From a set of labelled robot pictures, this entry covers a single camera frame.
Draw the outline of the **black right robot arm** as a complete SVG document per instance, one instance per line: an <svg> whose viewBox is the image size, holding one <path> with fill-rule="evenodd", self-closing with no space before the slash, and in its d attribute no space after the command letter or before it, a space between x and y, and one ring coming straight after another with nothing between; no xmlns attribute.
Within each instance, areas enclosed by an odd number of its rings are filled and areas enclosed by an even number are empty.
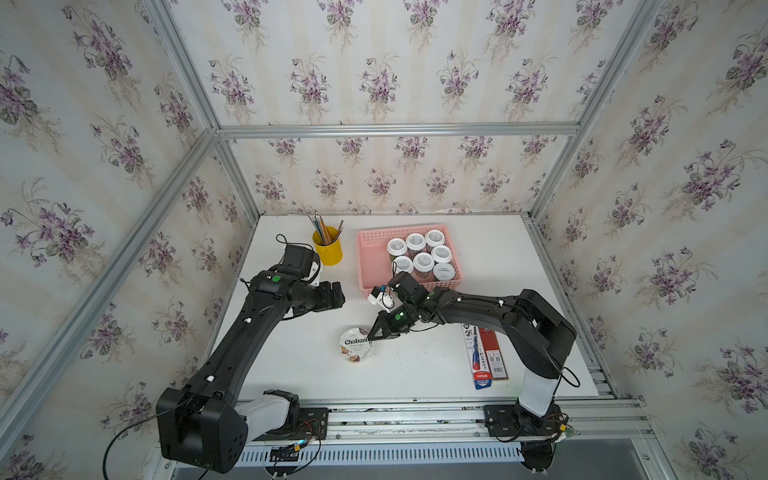
<svg viewBox="0 0 768 480"><path fill-rule="evenodd" d="M531 289L509 296L466 294L445 287L429 290L406 272L396 274L385 291L394 295L395 306L378 312L370 341L395 339L418 322L503 333L525 367L518 406L531 417L549 415L577 332L541 294Z"/></svg>

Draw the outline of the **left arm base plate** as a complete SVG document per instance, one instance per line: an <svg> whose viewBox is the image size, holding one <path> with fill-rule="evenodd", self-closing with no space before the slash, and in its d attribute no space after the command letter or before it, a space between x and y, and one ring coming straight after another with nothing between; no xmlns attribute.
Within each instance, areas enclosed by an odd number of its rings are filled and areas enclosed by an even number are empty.
<svg viewBox="0 0 768 480"><path fill-rule="evenodd" d="M255 437L253 441L306 440L309 435L325 440L329 413L328 408L301 407L294 420L287 420L280 428Z"/></svg>

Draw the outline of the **white yogurt cup front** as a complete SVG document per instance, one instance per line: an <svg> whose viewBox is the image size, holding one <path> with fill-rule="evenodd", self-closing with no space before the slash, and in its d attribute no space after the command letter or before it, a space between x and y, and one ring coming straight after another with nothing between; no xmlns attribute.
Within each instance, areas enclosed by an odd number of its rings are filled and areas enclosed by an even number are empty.
<svg viewBox="0 0 768 480"><path fill-rule="evenodd" d="M414 264L410 257L403 255L394 258L392 262L392 271L394 275L401 272L411 273L413 270Z"/></svg>
<svg viewBox="0 0 768 480"><path fill-rule="evenodd" d="M407 242L399 237L391 238L387 242L386 249L391 261L408 253Z"/></svg>

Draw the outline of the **Chobani yogurt cup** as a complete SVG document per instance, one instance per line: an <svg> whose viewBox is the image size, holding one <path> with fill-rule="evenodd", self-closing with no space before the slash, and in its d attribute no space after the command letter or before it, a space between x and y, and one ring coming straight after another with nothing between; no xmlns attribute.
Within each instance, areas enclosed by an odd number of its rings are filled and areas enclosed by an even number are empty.
<svg viewBox="0 0 768 480"><path fill-rule="evenodd" d="M339 339L339 349L342 356L352 363L359 363L371 356L374 345L368 339L368 335L369 331L362 327L345 331Z"/></svg>

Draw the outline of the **green rimmed yogurt cup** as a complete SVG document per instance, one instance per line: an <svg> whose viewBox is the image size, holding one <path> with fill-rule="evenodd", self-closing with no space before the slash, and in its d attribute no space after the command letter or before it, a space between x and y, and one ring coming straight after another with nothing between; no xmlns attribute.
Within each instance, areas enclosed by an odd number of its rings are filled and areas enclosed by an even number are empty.
<svg viewBox="0 0 768 480"><path fill-rule="evenodd" d="M451 263L439 262L433 267L432 273L437 282L448 282L456 278L456 269Z"/></svg>

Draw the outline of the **white yogurt cup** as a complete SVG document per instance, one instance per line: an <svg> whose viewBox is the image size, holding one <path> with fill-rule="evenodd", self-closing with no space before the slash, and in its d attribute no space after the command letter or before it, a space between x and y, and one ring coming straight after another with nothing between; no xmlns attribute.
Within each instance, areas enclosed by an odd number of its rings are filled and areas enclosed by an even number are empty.
<svg viewBox="0 0 768 480"><path fill-rule="evenodd" d="M425 242L428 250L445 244L445 234L439 229L431 229L425 235Z"/></svg>
<svg viewBox="0 0 768 480"><path fill-rule="evenodd" d="M421 233L411 233L406 237L406 246L410 254L417 255L426 249L426 238Z"/></svg>
<svg viewBox="0 0 768 480"><path fill-rule="evenodd" d="M420 279L426 280L433 272L435 261L428 252L419 252L412 259L413 273Z"/></svg>
<svg viewBox="0 0 768 480"><path fill-rule="evenodd" d="M414 264L410 257L403 255L394 258L392 262L392 271L394 275L401 272L411 273L413 270Z"/></svg>
<svg viewBox="0 0 768 480"><path fill-rule="evenodd" d="M430 252L435 264L450 264L453 261L452 250L446 245L437 245Z"/></svg>
<svg viewBox="0 0 768 480"><path fill-rule="evenodd" d="M391 238L387 242L386 249L391 261L408 253L407 242L399 237Z"/></svg>

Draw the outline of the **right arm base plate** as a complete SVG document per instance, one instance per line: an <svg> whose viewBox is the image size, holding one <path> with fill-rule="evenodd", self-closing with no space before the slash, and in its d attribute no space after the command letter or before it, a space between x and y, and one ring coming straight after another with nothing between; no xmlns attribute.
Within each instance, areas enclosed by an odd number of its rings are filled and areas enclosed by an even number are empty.
<svg viewBox="0 0 768 480"><path fill-rule="evenodd" d="M504 440L551 437L564 432L569 422L568 415L555 403L550 404L542 417L530 413L518 403L486 405L483 415L488 434Z"/></svg>

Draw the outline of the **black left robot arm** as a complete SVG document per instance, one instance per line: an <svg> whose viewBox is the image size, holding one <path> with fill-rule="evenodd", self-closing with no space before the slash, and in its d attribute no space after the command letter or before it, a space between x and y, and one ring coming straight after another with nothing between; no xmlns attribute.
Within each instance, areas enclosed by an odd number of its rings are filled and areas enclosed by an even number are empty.
<svg viewBox="0 0 768 480"><path fill-rule="evenodd" d="M298 402L269 391L244 410L236 405L258 353L285 318L339 309L337 282L317 282L318 253L287 244L281 260L247 281L237 317L210 357L180 389L168 388L156 404L164 458L217 473L229 472L245 445L295 423Z"/></svg>

